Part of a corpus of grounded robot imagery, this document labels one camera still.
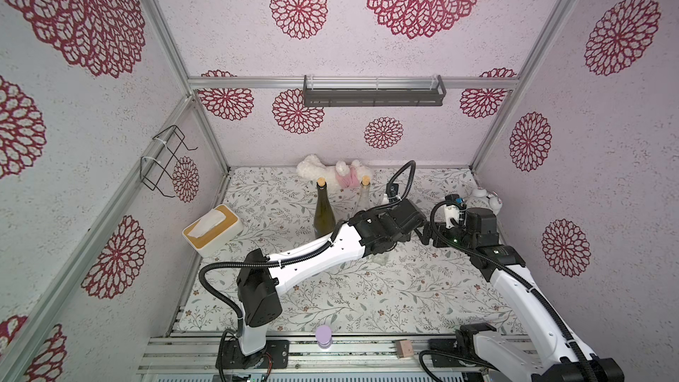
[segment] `table surface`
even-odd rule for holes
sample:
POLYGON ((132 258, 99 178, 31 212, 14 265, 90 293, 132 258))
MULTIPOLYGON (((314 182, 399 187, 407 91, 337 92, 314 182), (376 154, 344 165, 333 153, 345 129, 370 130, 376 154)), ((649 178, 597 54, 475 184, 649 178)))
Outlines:
MULTIPOLYGON (((377 205, 395 169, 375 169, 371 199, 377 205)), ((467 196, 476 186, 467 169, 418 169, 409 195, 428 216, 448 193, 467 196)), ((358 189, 330 195, 336 218, 345 218, 358 189)), ((233 170, 224 202, 245 225, 243 233, 201 267, 241 261, 256 248, 264 254, 313 240, 316 188, 294 167, 240 167, 233 170)), ((220 292, 236 297, 238 270, 208 273, 220 292)), ((417 236, 393 251, 346 262, 310 277, 280 298, 283 314, 269 330, 311 332, 328 324, 335 333, 450 333, 461 324, 485 321, 503 334, 523 334, 514 312, 483 279, 469 259, 449 248, 422 245, 417 236)), ((235 315, 210 295, 198 278, 178 329, 216 331, 235 327, 235 315)))

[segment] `cable tie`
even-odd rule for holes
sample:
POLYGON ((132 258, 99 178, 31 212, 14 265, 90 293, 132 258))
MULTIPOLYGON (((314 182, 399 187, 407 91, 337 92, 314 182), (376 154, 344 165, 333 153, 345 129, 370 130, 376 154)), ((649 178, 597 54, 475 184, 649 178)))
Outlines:
POLYGON ((154 160, 155 162, 157 162, 159 166, 162 166, 162 165, 163 165, 163 163, 161 163, 160 161, 158 161, 158 160, 155 159, 154 157, 142 157, 142 158, 152 159, 152 160, 154 160))

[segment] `tissue box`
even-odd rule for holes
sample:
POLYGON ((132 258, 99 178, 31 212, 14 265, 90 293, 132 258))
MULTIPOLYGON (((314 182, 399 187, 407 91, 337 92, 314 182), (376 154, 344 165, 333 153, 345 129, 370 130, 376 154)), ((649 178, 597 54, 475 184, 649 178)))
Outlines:
POLYGON ((243 231, 243 222, 221 204, 182 231, 194 250, 205 257, 213 255, 243 231))

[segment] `wire rack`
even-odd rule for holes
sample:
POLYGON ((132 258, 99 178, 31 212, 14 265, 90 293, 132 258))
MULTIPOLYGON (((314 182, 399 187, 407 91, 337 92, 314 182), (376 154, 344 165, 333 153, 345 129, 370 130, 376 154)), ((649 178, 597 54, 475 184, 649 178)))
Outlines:
POLYGON ((181 131, 181 129, 176 126, 176 125, 171 125, 162 132, 158 133, 153 137, 153 140, 157 140, 160 143, 163 144, 163 150, 168 150, 170 152, 170 157, 168 157, 167 162, 163 164, 158 158, 156 157, 141 157, 139 159, 139 179, 141 180, 141 183, 144 183, 146 187, 151 189, 152 191, 158 191, 160 192, 161 195, 167 198, 174 198, 176 195, 167 195, 165 192, 161 190, 161 188, 158 186, 158 183, 160 183, 160 180, 163 178, 163 175, 167 175, 170 180, 174 180, 172 175, 167 171, 167 167, 170 165, 170 163, 173 162, 173 160, 179 162, 179 158, 176 156, 176 151, 179 150, 179 148, 184 147, 186 150, 196 150, 196 148, 189 148, 187 144, 184 142, 184 139, 186 139, 186 135, 181 131), (174 149, 169 147, 169 143, 172 142, 172 140, 176 138, 179 140, 179 143, 176 145, 174 149), (144 169, 144 164, 147 163, 148 161, 151 162, 151 165, 148 166, 148 168, 144 169), (149 178, 149 174, 153 171, 155 167, 159 167, 161 169, 160 174, 158 175, 158 178, 154 181, 149 178))

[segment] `wine bottle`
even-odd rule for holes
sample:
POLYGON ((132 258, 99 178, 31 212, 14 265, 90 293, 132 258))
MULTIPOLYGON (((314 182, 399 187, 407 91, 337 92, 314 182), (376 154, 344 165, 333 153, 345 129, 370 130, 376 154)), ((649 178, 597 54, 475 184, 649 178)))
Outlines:
POLYGON ((370 209, 370 176, 364 175, 363 180, 361 180, 361 186, 359 187, 359 200, 356 202, 354 210, 351 212, 350 217, 356 215, 359 211, 365 211, 370 209))
POLYGON ((316 213, 314 214, 314 232, 316 239, 323 237, 335 230, 335 214, 328 200, 328 186, 324 178, 319 178, 316 182, 318 201, 316 202, 316 213))

